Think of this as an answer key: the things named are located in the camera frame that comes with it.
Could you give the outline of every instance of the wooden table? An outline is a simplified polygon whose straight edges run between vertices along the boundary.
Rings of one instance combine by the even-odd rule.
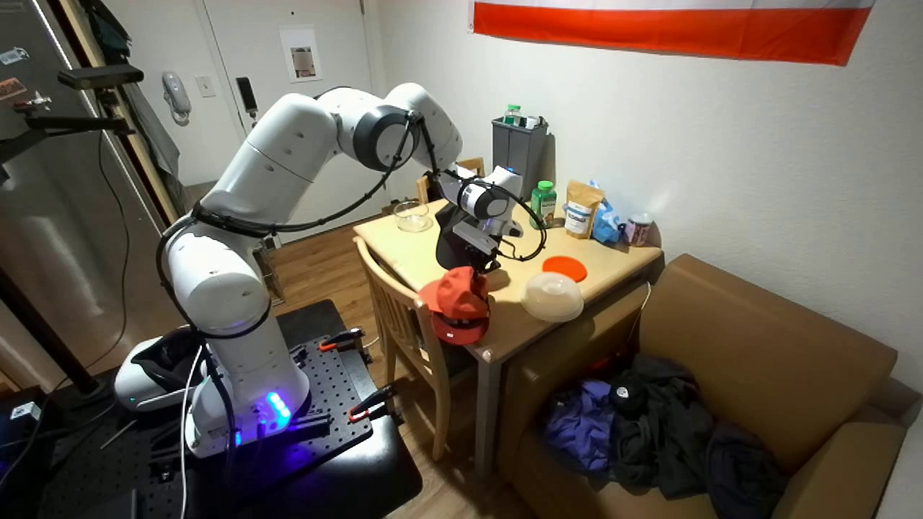
[[[412,288],[422,292],[426,282],[438,279],[443,269],[436,259],[436,210],[443,203],[429,203],[426,226],[422,230],[400,230],[396,217],[381,217],[356,229],[361,239]],[[517,217],[521,238],[517,238],[517,251],[529,253],[539,242],[539,235],[529,226],[526,215]],[[595,304],[617,292],[625,279],[643,274],[660,264],[660,248],[605,248],[595,239],[576,239],[562,229],[549,230],[543,253],[530,264],[503,259],[503,269],[487,274],[490,288],[490,328],[475,350],[467,350],[480,360],[480,395],[475,395],[475,471],[480,477],[494,474],[497,451],[497,412],[506,360],[517,359],[530,340],[550,331],[555,324],[530,318],[521,305],[526,285],[530,278],[543,274],[543,259],[555,253],[576,256],[589,278],[579,282],[585,304]]]

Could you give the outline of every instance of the floor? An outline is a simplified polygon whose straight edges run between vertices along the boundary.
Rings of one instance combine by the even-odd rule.
[[[304,242],[270,248],[259,256],[268,285],[276,294],[276,311],[285,315],[315,301],[332,301],[347,326],[363,331],[371,364],[370,375],[383,383],[383,360],[377,350],[377,326],[370,304],[370,285],[353,246],[353,229],[328,230]],[[426,393],[399,369],[400,439],[407,441],[425,490],[390,513],[392,519],[530,519],[534,513],[506,486],[482,486],[474,474],[474,398],[462,402],[452,419],[451,457],[429,458]]]

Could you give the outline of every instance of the bottle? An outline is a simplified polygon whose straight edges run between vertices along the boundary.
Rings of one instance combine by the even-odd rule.
[[[556,203],[555,183],[550,183],[550,179],[543,179],[543,183],[530,191],[530,210],[539,217],[539,222],[543,222],[544,229],[555,226],[555,203]]]
[[[503,115],[503,125],[506,127],[521,127],[526,119],[518,114],[521,114],[521,105],[507,105],[507,114]]]

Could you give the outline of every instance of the blue fabric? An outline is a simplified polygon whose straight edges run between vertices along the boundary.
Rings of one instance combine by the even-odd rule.
[[[576,393],[562,395],[544,424],[544,444],[573,471],[589,477],[609,474],[614,406],[605,380],[582,380]]]

